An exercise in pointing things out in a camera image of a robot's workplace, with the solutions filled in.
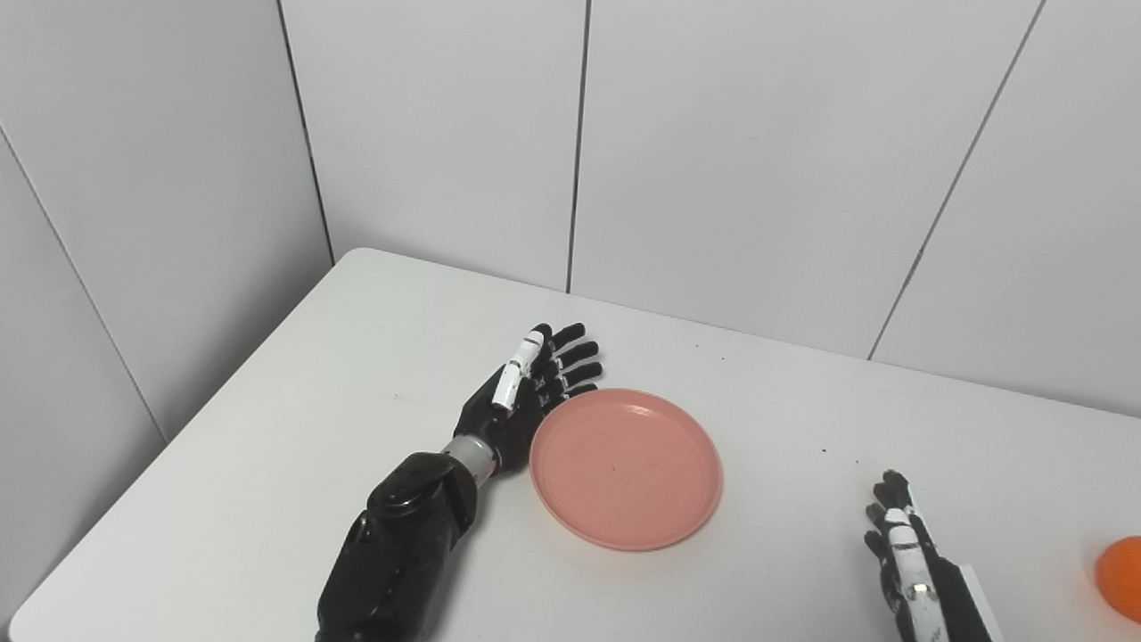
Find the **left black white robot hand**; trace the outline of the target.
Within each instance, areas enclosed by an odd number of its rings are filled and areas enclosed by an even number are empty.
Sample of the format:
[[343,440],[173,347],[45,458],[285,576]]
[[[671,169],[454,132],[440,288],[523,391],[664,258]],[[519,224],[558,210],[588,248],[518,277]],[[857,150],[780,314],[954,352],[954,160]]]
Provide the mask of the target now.
[[599,353],[583,324],[558,332],[547,324],[534,326],[464,403],[445,454],[468,468],[477,483],[518,472],[529,463],[531,442],[543,420],[567,399],[598,389]]

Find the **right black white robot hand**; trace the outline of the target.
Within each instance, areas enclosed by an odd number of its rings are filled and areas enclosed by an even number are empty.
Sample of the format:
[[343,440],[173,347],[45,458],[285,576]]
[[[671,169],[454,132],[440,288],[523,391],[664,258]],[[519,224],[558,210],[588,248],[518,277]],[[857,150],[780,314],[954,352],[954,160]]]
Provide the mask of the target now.
[[887,470],[873,495],[864,543],[903,641],[1002,641],[977,574],[938,552],[908,479]]

